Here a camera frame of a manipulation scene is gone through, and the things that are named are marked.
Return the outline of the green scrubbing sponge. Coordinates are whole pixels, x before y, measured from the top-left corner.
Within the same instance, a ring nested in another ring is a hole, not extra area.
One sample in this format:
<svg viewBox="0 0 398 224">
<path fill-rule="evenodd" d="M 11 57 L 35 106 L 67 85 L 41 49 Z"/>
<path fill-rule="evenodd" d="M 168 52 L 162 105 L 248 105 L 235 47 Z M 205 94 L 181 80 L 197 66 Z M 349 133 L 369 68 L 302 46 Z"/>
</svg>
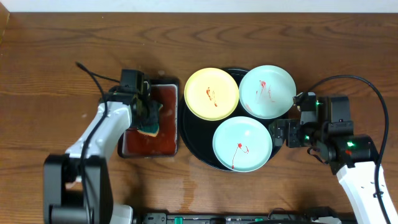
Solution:
<svg viewBox="0 0 398 224">
<path fill-rule="evenodd" d="M 140 134 L 144 134 L 151 137 L 156 137 L 159 133 L 160 124 L 153 125 L 153 126 L 146 126 L 147 118 L 142 122 L 142 124 L 138 127 L 137 131 Z"/>
</svg>

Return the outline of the light blue plate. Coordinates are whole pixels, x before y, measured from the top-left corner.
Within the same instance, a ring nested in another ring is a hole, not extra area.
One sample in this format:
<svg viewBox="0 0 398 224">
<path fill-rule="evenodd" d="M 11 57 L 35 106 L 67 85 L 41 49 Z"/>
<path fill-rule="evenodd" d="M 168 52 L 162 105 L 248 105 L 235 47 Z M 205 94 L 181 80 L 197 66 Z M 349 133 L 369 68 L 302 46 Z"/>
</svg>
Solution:
<svg viewBox="0 0 398 224">
<path fill-rule="evenodd" d="M 259 121 L 237 116 L 223 121 L 212 140 L 216 158 L 229 170 L 252 172 L 271 158 L 272 138 Z"/>
<path fill-rule="evenodd" d="M 239 102 L 252 116 L 274 119 L 293 106 L 296 84 L 283 68 L 261 65 L 245 74 L 239 84 Z"/>
</svg>

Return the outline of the yellow plate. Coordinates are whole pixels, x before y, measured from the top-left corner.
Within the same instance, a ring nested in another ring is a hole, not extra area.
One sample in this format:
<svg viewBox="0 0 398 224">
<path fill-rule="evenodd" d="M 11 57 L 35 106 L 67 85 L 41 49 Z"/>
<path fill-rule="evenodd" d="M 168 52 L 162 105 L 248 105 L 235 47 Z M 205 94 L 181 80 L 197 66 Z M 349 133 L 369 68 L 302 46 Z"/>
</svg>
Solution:
<svg viewBox="0 0 398 224">
<path fill-rule="evenodd" d="M 239 103 L 234 78 L 219 68 L 203 68 L 192 74 L 184 88 L 188 109 L 197 117 L 217 121 L 228 117 Z"/>
</svg>

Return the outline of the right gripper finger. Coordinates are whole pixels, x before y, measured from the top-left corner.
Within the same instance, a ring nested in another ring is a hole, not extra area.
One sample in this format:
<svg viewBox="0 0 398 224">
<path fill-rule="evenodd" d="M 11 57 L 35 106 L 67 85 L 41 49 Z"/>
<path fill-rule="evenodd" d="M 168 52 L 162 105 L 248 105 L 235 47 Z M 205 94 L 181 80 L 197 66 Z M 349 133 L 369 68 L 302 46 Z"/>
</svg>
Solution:
<svg viewBox="0 0 398 224">
<path fill-rule="evenodd" d="M 314 92 L 300 93 L 293 100 L 294 105 L 300 111 L 300 124 L 317 121 L 317 97 Z"/>
<path fill-rule="evenodd" d="M 286 120 L 276 119 L 269 125 L 269 132 L 274 146 L 280 147 L 283 145 L 286 136 Z"/>
</svg>

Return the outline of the black round serving tray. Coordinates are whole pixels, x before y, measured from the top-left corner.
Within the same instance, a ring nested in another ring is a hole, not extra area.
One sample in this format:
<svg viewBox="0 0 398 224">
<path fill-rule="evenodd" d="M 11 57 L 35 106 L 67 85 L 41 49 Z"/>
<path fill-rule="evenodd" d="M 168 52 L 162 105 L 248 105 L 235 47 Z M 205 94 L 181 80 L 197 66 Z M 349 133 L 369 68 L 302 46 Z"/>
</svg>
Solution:
<svg viewBox="0 0 398 224">
<path fill-rule="evenodd" d="M 247 70 L 240 68 L 229 68 L 224 69 L 227 73 L 229 73 L 234 80 L 236 81 L 239 89 L 239 84 L 243 79 L 243 76 L 247 74 Z M 282 116 L 279 116 L 274 119 L 260 119 L 249 114 L 239 102 L 236 109 L 226 118 L 217 120 L 217 121 L 207 121 L 195 116 L 187 107 L 184 100 L 184 93 L 181 102 L 181 108 L 178 113 L 178 121 L 180 123 L 180 134 L 188 147 L 190 152 L 195 155 L 199 160 L 221 170 L 229 170 L 226 168 L 215 156 L 213 152 L 212 140 L 213 135 L 217 129 L 217 127 L 229 118 L 237 117 L 237 116 L 245 116 L 249 118 L 253 118 L 260 123 L 262 123 L 268 130 L 269 125 L 276 119 L 283 119 L 287 117 L 287 112 Z M 280 150 L 280 147 L 276 147 L 273 144 L 271 160 Z"/>
</svg>

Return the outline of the light blue plate front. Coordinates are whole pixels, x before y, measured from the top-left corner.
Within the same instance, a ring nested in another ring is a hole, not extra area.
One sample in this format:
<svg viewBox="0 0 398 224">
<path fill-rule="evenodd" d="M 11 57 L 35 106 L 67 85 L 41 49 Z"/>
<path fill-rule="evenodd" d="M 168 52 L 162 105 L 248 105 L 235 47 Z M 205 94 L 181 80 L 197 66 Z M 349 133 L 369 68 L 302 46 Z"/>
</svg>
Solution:
<svg viewBox="0 0 398 224">
<path fill-rule="evenodd" d="M 216 158 L 229 170 L 252 172 L 271 158 L 272 138 L 259 121 L 237 116 L 223 121 L 212 140 Z"/>
</svg>

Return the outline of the black rectangular water tray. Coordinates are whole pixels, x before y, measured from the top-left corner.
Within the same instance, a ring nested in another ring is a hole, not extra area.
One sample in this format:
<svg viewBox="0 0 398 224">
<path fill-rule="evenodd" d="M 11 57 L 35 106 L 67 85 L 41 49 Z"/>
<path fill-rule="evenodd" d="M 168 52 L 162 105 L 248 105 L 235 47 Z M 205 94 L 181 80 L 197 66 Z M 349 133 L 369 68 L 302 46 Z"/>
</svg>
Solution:
<svg viewBox="0 0 398 224">
<path fill-rule="evenodd" d="M 160 110 L 160 129 L 156 137 L 140 134 L 137 128 L 128 129 L 118 142 L 122 158 L 172 157 L 178 151 L 178 85 L 176 78 L 151 81 L 150 97 L 163 105 Z"/>
</svg>

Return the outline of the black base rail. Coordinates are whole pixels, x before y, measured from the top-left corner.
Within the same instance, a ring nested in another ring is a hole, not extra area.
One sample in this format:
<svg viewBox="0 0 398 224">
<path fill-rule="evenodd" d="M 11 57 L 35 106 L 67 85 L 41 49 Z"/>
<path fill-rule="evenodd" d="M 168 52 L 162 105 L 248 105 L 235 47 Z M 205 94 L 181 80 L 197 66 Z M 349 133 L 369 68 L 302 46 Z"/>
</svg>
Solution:
<svg viewBox="0 0 398 224">
<path fill-rule="evenodd" d="M 145 213 L 133 224 L 247 224 L 247 223 L 357 223 L 354 218 L 306 217 L 305 215 L 273 213 L 271 215 L 186 215 Z"/>
</svg>

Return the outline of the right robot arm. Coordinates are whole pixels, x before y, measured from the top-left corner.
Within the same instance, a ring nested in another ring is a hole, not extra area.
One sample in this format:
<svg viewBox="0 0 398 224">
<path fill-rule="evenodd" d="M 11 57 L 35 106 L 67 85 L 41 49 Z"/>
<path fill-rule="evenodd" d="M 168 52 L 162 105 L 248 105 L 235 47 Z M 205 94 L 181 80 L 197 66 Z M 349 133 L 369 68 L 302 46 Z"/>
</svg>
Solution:
<svg viewBox="0 0 398 224">
<path fill-rule="evenodd" d="M 309 155 L 329 165 L 349 198 L 358 223 L 397 223 L 380 155 L 373 140 L 354 134 L 347 96 L 310 93 L 300 119 L 277 119 L 268 130 L 276 146 L 307 147 Z"/>
</svg>

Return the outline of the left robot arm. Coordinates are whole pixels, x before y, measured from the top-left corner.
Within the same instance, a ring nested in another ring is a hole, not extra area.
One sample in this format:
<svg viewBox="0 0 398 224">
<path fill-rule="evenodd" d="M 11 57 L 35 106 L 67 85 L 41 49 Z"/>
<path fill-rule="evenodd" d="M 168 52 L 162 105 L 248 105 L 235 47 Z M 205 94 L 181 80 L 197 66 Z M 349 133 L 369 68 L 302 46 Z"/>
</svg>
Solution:
<svg viewBox="0 0 398 224">
<path fill-rule="evenodd" d="M 133 209 L 113 200 L 108 161 L 120 137 L 146 122 L 150 88 L 113 87 L 95 118 L 64 154 L 44 162 L 45 223 L 132 223 Z"/>
</svg>

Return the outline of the light blue plate upper right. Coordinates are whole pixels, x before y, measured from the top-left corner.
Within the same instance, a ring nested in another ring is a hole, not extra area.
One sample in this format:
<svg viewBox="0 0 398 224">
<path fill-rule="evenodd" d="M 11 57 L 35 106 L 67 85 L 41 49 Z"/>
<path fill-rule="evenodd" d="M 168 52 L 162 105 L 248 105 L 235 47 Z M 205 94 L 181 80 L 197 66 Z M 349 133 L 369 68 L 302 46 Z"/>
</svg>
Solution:
<svg viewBox="0 0 398 224">
<path fill-rule="evenodd" d="M 239 84 L 239 102 L 252 116 L 274 119 L 293 106 L 296 84 L 283 68 L 261 65 L 245 74 Z"/>
</svg>

